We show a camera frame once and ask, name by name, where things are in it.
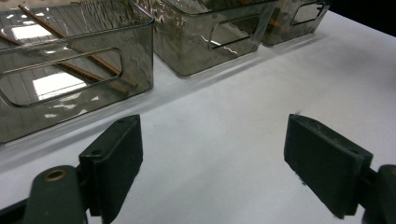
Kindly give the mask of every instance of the transparent storage container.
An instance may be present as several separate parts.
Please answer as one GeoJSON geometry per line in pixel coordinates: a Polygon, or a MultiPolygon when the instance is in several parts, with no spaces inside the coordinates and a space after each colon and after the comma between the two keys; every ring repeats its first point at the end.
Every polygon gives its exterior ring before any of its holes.
{"type": "Polygon", "coordinates": [[[332,0],[279,0],[265,30],[262,43],[277,45],[313,34],[332,0]]]}
{"type": "Polygon", "coordinates": [[[134,3],[13,2],[0,8],[0,143],[153,87],[154,19],[134,3]]]}
{"type": "Polygon", "coordinates": [[[154,52],[180,77],[257,50],[272,0],[135,0],[155,19],[154,52]]]}

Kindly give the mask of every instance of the screw hole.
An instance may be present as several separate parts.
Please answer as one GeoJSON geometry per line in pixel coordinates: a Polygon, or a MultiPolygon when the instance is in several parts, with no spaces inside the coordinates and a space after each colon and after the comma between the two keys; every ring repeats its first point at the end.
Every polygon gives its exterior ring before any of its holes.
{"type": "Polygon", "coordinates": [[[56,180],[64,178],[64,176],[66,176],[66,174],[67,174],[66,170],[54,170],[54,171],[47,173],[46,176],[44,177],[44,179],[48,182],[56,181],[56,180]]]}
{"type": "Polygon", "coordinates": [[[351,152],[355,153],[355,154],[359,154],[359,151],[356,149],[350,149],[351,152]]]}
{"type": "Polygon", "coordinates": [[[102,154],[102,150],[94,150],[91,154],[93,156],[100,156],[100,154],[102,154]]]}

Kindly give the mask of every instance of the black background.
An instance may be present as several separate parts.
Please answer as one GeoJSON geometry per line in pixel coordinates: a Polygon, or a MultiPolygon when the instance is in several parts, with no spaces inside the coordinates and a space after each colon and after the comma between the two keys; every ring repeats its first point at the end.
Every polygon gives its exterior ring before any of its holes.
{"type": "Polygon", "coordinates": [[[333,0],[330,11],[396,36],[396,1],[333,0]]]}

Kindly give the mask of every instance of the white tabletop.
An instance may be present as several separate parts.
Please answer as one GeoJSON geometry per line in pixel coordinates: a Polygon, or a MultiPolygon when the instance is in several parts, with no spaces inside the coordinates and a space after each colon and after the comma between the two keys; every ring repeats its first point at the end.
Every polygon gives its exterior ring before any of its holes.
{"type": "MultiPolygon", "coordinates": [[[[288,116],[317,119],[396,164],[396,38],[328,12],[314,35],[180,79],[154,56],[148,94],[0,147],[0,208],[140,114],[144,161],[114,223],[361,223],[339,220],[283,160],[288,116]]],[[[91,223],[100,223],[90,218],[91,223]]]]}

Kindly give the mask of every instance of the brass screw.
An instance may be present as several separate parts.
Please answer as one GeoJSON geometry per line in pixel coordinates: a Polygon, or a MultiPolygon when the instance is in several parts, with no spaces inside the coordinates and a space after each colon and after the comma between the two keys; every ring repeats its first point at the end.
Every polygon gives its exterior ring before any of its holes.
{"type": "Polygon", "coordinates": [[[67,171],[65,169],[62,170],[53,170],[46,174],[44,179],[48,182],[57,181],[59,179],[64,178],[67,175],[67,171]]]}

